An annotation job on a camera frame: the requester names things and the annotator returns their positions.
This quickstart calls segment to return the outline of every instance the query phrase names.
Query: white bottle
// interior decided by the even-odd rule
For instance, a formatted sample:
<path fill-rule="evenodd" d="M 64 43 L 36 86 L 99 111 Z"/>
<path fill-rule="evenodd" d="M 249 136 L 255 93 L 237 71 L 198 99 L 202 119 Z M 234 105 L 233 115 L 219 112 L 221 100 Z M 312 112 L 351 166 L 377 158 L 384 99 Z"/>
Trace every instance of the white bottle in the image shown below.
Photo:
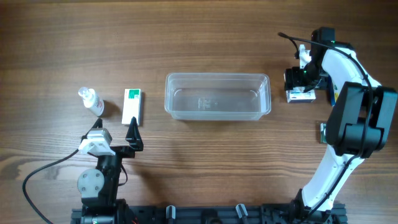
<path fill-rule="evenodd" d="M 101 116 L 104 112 L 104 101 L 97 95 L 93 89 L 81 87 L 79 96 L 83 99 L 83 103 L 95 116 Z"/>

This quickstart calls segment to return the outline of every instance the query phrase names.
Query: black metal base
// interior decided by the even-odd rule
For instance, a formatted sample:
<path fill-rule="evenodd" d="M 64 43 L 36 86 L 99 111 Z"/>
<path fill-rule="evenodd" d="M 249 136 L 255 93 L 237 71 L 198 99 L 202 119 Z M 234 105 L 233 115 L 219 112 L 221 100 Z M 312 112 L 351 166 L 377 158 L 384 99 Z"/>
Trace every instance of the black metal base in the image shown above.
<path fill-rule="evenodd" d="M 130 206 L 136 214 L 137 224 L 165 224 L 165 208 L 155 206 Z M 261 206 L 246 207 L 249 224 L 289 224 L 285 220 L 285 213 L 289 204 L 264 204 Z M 202 213 L 205 210 L 216 210 L 222 224 L 243 224 L 236 213 L 235 207 L 176 207 L 174 224 L 202 224 Z M 71 224 L 80 224 L 81 210 L 72 210 Z M 324 223 L 303 222 L 306 224 L 347 224 L 346 209 L 344 204 L 334 204 L 331 216 Z"/>

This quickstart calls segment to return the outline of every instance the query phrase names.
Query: wood grain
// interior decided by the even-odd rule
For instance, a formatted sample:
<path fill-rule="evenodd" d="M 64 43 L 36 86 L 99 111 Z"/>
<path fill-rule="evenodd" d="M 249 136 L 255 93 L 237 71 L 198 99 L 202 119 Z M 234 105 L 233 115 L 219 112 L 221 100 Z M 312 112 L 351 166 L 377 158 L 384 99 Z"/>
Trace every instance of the wood grain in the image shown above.
<path fill-rule="evenodd" d="M 277 33 L 309 39 L 314 29 L 334 27 L 375 79 L 398 89 L 397 11 L 395 1 L 1 4 L 0 223 L 42 223 L 22 181 L 75 150 L 95 122 L 77 95 L 81 86 L 116 108 L 104 119 L 114 145 L 124 144 L 127 131 L 124 89 L 145 93 L 144 152 L 124 160 L 129 182 L 118 194 L 128 204 L 289 202 L 323 157 L 317 122 L 331 106 L 324 92 L 310 104 L 286 103 L 283 72 L 298 61 Z M 164 110 L 170 72 L 265 73 L 272 111 L 256 122 L 173 120 Z M 397 147 L 395 118 L 385 148 L 337 196 L 350 223 L 398 220 Z M 76 155 L 33 176 L 28 192 L 50 220 L 69 223 L 71 209 L 81 206 L 76 180 L 95 164 Z"/>

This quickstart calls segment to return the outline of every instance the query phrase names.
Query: green label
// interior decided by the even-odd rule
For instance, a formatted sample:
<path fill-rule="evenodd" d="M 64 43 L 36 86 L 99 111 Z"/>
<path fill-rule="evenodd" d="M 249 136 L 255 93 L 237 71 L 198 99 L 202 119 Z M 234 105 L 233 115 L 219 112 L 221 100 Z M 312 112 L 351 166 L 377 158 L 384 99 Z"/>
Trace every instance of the green label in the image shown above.
<path fill-rule="evenodd" d="M 139 97 L 139 90 L 130 90 L 129 99 L 136 99 Z"/>

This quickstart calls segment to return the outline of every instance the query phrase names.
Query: wooden surface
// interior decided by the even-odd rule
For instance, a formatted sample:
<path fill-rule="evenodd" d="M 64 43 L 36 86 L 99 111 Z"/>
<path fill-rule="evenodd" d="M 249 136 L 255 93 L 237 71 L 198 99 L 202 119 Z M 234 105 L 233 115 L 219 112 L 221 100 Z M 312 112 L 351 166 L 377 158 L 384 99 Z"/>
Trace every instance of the wooden surface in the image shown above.
<path fill-rule="evenodd" d="M 144 152 L 124 160 L 129 182 L 118 193 L 128 204 L 289 202 L 323 157 L 317 122 L 331 106 L 323 92 L 310 104 L 286 103 L 283 72 L 299 61 L 277 33 L 309 39 L 320 26 L 334 27 L 373 78 L 398 89 L 397 11 L 396 1 L 359 0 L 2 4 L 0 223 L 42 223 L 22 181 L 74 151 L 95 122 L 77 95 L 81 86 L 113 105 L 104 119 L 113 145 L 125 144 L 124 89 L 145 93 Z M 176 121 L 164 110 L 170 72 L 265 73 L 272 111 L 255 122 Z M 397 137 L 395 113 L 384 149 L 337 196 L 349 223 L 398 220 Z M 28 193 L 51 221 L 69 223 L 81 207 L 76 180 L 95 164 L 76 155 L 33 176 Z"/>

